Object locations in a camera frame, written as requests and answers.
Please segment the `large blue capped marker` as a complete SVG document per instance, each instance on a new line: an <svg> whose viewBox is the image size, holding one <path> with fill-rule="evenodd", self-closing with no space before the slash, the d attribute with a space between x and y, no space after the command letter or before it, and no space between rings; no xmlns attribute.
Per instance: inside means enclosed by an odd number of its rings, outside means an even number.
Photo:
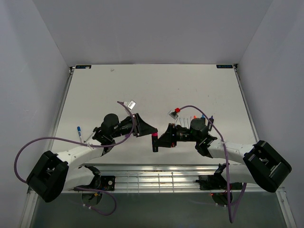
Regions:
<svg viewBox="0 0 304 228"><path fill-rule="evenodd" d="M80 126L77 127L77 132L78 132L80 142L83 143L83 137L82 137L82 132L81 132Z"/></svg>

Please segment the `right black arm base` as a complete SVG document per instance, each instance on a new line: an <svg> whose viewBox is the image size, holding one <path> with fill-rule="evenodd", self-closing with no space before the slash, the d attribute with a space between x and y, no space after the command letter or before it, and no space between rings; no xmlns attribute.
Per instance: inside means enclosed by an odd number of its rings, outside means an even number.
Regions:
<svg viewBox="0 0 304 228"><path fill-rule="evenodd" d="M199 175L195 180L199 184L200 190L227 190L227 181L222 176L226 169L226 164L219 164L217 170L212 175Z"/></svg>

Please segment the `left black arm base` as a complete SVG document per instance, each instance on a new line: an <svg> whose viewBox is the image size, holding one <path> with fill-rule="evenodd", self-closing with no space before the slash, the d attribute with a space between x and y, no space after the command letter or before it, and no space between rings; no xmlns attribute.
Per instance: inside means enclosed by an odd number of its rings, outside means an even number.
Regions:
<svg viewBox="0 0 304 228"><path fill-rule="evenodd" d="M82 189L95 189L103 191L114 191L115 189L115 176L104 176L94 166L82 166L78 168L83 171L85 176L84 180L81 181L81 185L77 184L76 188Z"/></svg>

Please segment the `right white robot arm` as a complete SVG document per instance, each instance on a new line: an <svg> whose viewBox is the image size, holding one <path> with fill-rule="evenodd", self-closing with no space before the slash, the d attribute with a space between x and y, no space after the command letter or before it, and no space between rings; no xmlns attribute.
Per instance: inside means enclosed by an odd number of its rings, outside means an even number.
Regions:
<svg viewBox="0 0 304 228"><path fill-rule="evenodd" d="M194 142L196 151L208 158L228 158L234 165L220 164L212 175L197 180L202 190L241 189L243 183L256 184L268 192L276 192L289 173L291 165L266 141L256 144L223 143L209 134L211 125L204 118L194 118L189 128L170 123L161 137L153 135L152 145L172 148L178 142Z"/></svg>

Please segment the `purple capped black highlighter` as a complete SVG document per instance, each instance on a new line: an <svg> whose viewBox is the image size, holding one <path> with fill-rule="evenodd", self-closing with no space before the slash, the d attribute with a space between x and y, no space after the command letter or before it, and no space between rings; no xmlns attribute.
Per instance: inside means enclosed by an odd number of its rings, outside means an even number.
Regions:
<svg viewBox="0 0 304 228"><path fill-rule="evenodd" d="M211 130L212 130L213 123L214 123L214 118L213 118L213 116L211 116L211 117L209 118L209 122L208 122L208 131L211 131Z"/></svg>

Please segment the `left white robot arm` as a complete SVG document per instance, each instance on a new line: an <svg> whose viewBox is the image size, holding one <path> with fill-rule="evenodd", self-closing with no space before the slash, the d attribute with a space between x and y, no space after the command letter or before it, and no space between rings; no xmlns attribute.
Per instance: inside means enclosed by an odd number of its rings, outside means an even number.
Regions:
<svg viewBox="0 0 304 228"><path fill-rule="evenodd" d="M93 140L98 141L101 147L78 146L59 153L46 151L41 155L26 183L45 202L53 201L63 190L106 190L100 171L87 165L87 162L109 153L117 137L129 134L135 137L151 135L154 142L158 134L157 128L147 124L139 114L128 116L122 121L119 121L117 115L108 114L101 126L96 127L93 132Z"/></svg>

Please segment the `pink capped black highlighter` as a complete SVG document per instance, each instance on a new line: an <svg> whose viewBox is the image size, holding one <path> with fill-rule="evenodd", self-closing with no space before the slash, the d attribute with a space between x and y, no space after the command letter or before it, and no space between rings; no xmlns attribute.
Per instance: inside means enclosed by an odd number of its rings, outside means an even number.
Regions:
<svg viewBox="0 0 304 228"><path fill-rule="evenodd" d="M158 146L156 145L157 140L158 140L158 137L152 136L152 151L153 152L158 152Z"/></svg>

